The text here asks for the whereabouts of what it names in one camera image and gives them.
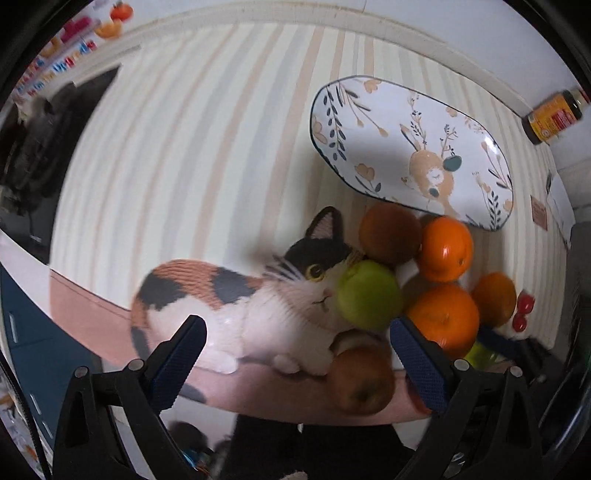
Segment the green apple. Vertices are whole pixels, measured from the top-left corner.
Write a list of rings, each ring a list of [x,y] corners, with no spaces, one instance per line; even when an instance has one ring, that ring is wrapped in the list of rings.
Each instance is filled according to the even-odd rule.
[[[384,331],[401,315],[404,300],[394,272],[370,260],[349,267],[339,280],[337,305],[353,327]]]
[[[485,371],[496,363],[497,357],[496,352],[476,341],[464,359],[475,369]]]

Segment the dark blue drawer cabinet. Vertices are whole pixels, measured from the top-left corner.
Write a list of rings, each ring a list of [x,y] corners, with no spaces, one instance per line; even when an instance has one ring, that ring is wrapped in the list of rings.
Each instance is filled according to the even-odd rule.
[[[39,430],[53,446],[74,370],[103,371],[100,358],[58,327],[1,270],[1,308],[10,357]]]

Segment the lower red cherry tomato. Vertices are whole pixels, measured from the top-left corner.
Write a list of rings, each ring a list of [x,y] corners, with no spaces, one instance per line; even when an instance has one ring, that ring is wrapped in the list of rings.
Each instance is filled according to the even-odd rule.
[[[527,316],[523,313],[516,313],[512,320],[512,328],[516,333],[522,333],[527,329]]]

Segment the red cherry tomato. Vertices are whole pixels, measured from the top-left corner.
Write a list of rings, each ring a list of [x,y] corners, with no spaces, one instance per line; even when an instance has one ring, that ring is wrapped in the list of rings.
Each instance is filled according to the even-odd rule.
[[[526,291],[522,291],[517,298],[517,313],[520,315],[530,314],[535,307],[536,299]]]
[[[516,333],[522,333],[527,329],[527,316],[523,313],[516,313],[512,320],[512,328]]]

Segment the large orange in front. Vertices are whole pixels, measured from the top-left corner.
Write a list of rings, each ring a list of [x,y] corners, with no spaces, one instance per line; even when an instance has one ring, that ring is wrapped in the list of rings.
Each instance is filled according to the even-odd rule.
[[[405,314],[422,335],[437,343],[451,360],[465,357],[477,339],[478,307],[458,284],[438,284],[430,288],[408,306]]]

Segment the upper red cherry tomato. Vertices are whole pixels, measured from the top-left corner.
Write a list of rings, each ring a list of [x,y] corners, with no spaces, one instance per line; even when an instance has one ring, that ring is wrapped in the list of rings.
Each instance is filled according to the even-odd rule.
[[[517,298],[517,313],[520,315],[530,314],[535,307],[536,299],[526,291],[522,291]]]

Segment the orange at far right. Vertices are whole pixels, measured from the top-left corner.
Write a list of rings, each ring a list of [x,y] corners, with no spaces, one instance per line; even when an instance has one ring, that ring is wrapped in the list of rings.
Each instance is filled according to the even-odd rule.
[[[482,276],[471,291],[471,296],[478,307],[481,324],[492,328],[505,325],[517,304],[514,282],[503,272]]]

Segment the reddish brown apple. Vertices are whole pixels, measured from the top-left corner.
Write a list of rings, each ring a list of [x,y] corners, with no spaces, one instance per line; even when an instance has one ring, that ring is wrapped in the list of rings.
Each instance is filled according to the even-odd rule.
[[[339,353],[329,367],[327,389],[332,405],[342,413],[377,414],[388,406],[396,390],[391,359],[369,345]]]

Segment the bright orange upper right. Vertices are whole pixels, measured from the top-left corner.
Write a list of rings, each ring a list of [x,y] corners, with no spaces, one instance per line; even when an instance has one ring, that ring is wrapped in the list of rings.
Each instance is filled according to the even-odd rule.
[[[471,267],[474,241],[468,227],[453,218],[439,217],[422,231],[417,257],[420,274],[431,282],[459,280]]]

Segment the dark orange at back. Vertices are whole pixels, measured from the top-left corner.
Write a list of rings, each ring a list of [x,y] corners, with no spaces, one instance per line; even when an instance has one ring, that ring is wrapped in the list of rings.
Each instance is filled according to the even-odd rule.
[[[390,267],[403,265],[418,255],[421,240],[419,219],[399,205],[379,203],[363,215],[359,241],[374,261]]]

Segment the oval floral deer plate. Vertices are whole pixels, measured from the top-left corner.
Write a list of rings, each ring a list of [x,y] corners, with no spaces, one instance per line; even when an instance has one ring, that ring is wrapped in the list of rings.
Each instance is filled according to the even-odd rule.
[[[311,142],[356,192],[488,231],[513,210],[509,165],[471,116],[370,76],[322,86],[311,103]]]

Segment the black cloth on left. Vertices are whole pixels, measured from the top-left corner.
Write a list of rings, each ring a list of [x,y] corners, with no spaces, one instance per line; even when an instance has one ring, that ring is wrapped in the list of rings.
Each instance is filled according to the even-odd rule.
[[[1,129],[3,210],[23,216],[58,190],[86,123],[117,71],[81,84],[69,82],[52,97],[36,99],[27,121],[11,109]]]

